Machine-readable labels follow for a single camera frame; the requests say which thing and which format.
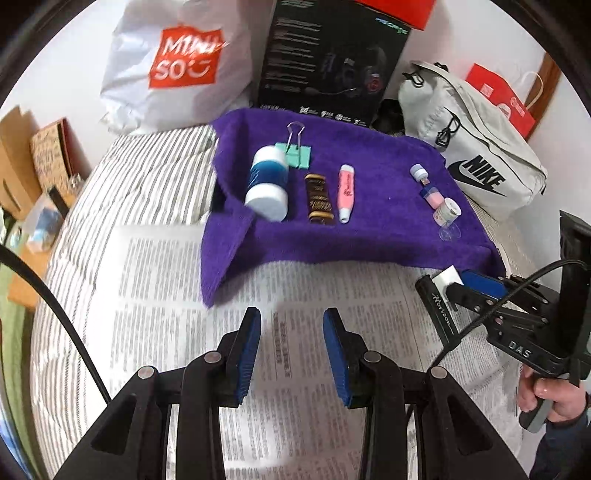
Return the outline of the right hand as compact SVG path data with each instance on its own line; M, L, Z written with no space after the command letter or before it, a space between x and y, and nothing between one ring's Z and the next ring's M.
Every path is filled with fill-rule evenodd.
M539 400L553 402L547 419L552 423L570 422L587 410L587 394L583 384L575 386L568 380L537 378L529 366L521 369L517 405L522 412L536 409Z

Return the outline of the dark blue sleeve forearm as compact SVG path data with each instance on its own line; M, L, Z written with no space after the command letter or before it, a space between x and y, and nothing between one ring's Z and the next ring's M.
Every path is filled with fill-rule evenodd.
M548 422L530 479L591 480L590 422L586 412L565 422Z

